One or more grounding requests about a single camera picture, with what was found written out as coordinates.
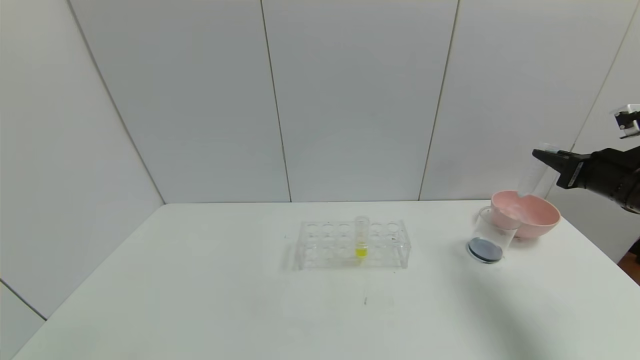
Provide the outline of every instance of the white table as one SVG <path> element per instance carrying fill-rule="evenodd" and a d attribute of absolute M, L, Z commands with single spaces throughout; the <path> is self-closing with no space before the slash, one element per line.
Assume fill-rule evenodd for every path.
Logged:
<path fill-rule="evenodd" d="M 15 359 L 640 358 L 640 288 L 567 221 L 467 254 L 487 203 L 163 206 Z M 408 269 L 293 270 L 301 221 L 357 215 L 404 220 Z"/>

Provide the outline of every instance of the pink bowl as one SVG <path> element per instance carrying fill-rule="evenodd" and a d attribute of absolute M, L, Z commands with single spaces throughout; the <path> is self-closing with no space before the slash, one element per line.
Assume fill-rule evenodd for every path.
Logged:
<path fill-rule="evenodd" d="M 534 195 L 519 197 L 518 192 L 505 190 L 491 196 L 491 205 L 507 214 L 514 208 L 522 213 L 522 225 L 516 232 L 521 238 L 542 236 L 560 222 L 560 211 L 549 201 Z"/>

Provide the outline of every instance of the white wall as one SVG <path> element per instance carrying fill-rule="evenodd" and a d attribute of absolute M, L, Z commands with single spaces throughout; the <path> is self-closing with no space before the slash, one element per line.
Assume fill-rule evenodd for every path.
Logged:
<path fill-rule="evenodd" d="M 72 0 L 166 202 L 289 201 L 260 0 Z"/>
<path fill-rule="evenodd" d="M 9 360 L 44 324 L 44 320 L 3 284 L 0 285 L 0 314 L 0 360 Z"/>
<path fill-rule="evenodd" d="M 636 11 L 602 91 L 580 132 L 573 152 L 587 154 L 610 147 L 621 151 L 640 146 L 640 137 L 620 140 L 610 114 L 626 104 L 640 103 L 640 12 Z M 609 199 L 584 189 L 551 189 L 547 199 L 578 230 L 618 262 L 640 237 L 640 218 Z"/>
<path fill-rule="evenodd" d="M 461 0 L 420 199 L 487 199 L 539 142 L 568 149 L 636 4 Z"/>
<path fill-rule="evenodd" d="M 2 7 L 1 273 L 49 316 L 162 200 L 65 0 Z"/>
<path fill-rule="evenodd" d="M 417 200 L 457 0 L 263 3 L 292 200 Z"/>

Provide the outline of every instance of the robotic arm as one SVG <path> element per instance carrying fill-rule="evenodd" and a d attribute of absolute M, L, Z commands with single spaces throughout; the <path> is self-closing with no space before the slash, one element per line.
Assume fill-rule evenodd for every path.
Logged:
<path fill-rule="evenodd" d="M 640 135 L 640 104 L 615 111 L 620 138 Z M 604 149 L 591 154 L 533 150 L 533 156 L 560 173 L 556 185 L 584 188 L 606 196 L 623 209 L 640 214 L 640 147 L 628 151 Z"/>

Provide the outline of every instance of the test tube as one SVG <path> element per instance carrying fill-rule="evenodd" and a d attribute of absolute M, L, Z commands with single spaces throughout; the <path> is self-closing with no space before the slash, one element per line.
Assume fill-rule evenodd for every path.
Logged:
<path fill-rule="evenodd" d="M 369 218 L 356 217 L 355 220 L 355 241 L 356 257 L 363 259 L 367 257 L 367 241 L 369 240 Z"/>
<path fill-rule="evenodd" d="M 538 149 L 548 152 L 558 152 L 558 150 L 560 150 L 559 147 L 548 143 L 540 143 Z M 520 182 L 518 183 L 518 196 L 523 197 L 532 194 L 540 180 L 542 180 L 542 177 L 545 175 L 547 168 L 547 164 L 531 157 L 529 160 L 529 166 L 520 177 Z"/>

